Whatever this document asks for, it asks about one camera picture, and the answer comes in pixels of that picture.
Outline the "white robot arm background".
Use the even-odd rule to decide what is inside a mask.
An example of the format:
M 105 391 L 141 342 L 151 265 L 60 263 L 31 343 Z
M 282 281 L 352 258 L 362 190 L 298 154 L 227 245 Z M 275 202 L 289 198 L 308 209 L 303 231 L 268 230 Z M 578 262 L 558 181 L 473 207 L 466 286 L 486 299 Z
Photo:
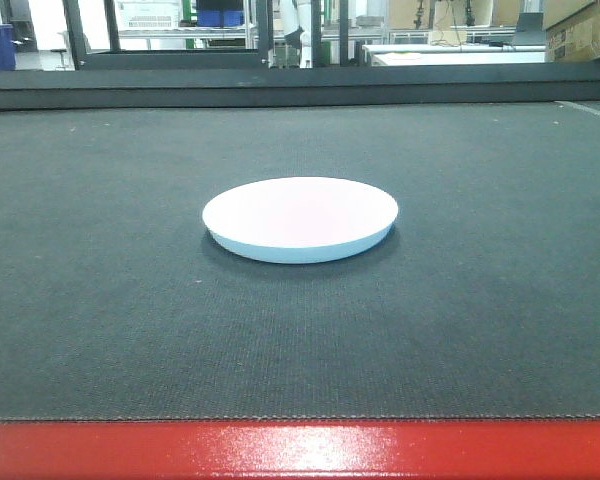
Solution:
M 312 68 L 312 2 L 280 0 L 279 12 L 286 43 L 300 51 L 299 67 Z

